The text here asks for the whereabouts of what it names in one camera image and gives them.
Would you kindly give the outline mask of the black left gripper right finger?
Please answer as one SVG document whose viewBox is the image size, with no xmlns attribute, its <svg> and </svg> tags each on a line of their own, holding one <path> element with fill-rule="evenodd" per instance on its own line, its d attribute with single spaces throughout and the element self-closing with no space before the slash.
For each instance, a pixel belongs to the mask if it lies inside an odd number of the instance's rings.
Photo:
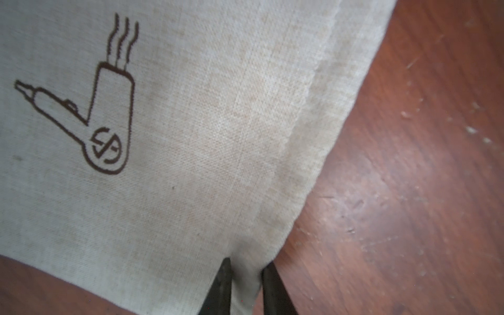
<svg viewBox="0 0 504 315">
<path fill-rule="evenodd" d="M 262 270 L 261 280 L 264 315 L 299 314 L 273 262 Z"/>
</svg>

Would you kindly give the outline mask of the beige linen drawstring bag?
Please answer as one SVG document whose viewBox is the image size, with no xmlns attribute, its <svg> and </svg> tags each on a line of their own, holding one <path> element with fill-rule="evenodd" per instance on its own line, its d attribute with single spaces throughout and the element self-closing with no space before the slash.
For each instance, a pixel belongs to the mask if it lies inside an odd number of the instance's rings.
<svg viewBox="0 0 504 315">
<path fill-rule="evenodd" d="M 394 1 L 2 1 L 1 254 L 137 314 L 251 314 Z"/>
</svg>

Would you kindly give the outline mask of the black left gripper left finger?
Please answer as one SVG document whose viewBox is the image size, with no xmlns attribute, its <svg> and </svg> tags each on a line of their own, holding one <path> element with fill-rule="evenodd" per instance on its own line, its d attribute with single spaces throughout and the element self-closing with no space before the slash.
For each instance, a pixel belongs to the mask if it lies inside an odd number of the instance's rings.
<svg viewBox="0 0 504 315">
<path fill-rule="evenodd" d="M 230 315 L 232 298 L 232 265 L 224 258 L 198 315 Z"/>
</svg>

